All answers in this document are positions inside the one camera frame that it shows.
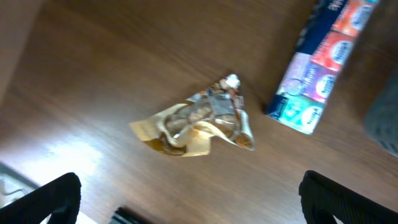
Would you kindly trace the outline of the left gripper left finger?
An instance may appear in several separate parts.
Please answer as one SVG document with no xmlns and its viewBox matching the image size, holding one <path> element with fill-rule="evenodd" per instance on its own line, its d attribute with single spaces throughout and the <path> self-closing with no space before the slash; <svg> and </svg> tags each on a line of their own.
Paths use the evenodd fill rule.
<svg viewBox="0 0 398 224">
<path fill-rule="evenodd" d="M 75 224 L 80 211 L 81 182 L 69 172 L 1 209 L 1 224 Z"/>
</svg>

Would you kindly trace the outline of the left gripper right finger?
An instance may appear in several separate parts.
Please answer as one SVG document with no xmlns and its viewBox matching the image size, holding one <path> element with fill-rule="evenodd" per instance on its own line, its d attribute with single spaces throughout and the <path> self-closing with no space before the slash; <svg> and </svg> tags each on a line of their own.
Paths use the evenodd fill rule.
<svg viewBox="0 0 398 224">
<path fill-rule="evenodd" d="M 397 224 L 394 212 L 345 186 L 308 170 L 299 185 L 302 212 L 308 224 Z"/>
</svg>

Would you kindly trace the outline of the grey plastic shopping basket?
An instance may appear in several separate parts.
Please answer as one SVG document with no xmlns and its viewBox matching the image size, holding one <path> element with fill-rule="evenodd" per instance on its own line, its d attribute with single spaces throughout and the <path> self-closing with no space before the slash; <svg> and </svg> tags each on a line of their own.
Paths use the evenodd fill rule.
<svg viewBox="0 0 398 224">
<path fill-rule="evenodd" d="M 364 123 L 369 137 L 397 157 L 397 72 L 370 107 Z"/>
</svg>

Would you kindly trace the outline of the Kleenex tissue multipack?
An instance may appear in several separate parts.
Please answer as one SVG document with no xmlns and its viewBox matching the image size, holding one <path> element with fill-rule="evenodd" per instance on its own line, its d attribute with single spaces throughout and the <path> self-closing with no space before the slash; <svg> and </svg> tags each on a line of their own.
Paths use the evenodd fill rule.
<svg viewBox="0 0 398 224">
<path fill-rule="evenodd" d="M 379 0 L 317 1 L 265 114 L 301 133 L 312 134 L 357 38 L 378 4 Z"/>
</svg>

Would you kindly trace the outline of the brown snack pouch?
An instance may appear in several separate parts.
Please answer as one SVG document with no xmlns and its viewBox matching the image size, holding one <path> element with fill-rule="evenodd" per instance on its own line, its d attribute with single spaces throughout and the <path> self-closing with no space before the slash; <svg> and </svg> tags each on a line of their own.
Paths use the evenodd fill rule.
<svg viewBox="0 0 398 224">
<path fill-rule="evenodd" d="M 168 156 L 208 155 L 213 137 L 252 151 L 254 137 L 240 87 L 239 77 L 230 74 L 182 103 L 130 123 L 130 128 L 143 143 Z"/>
</svg>

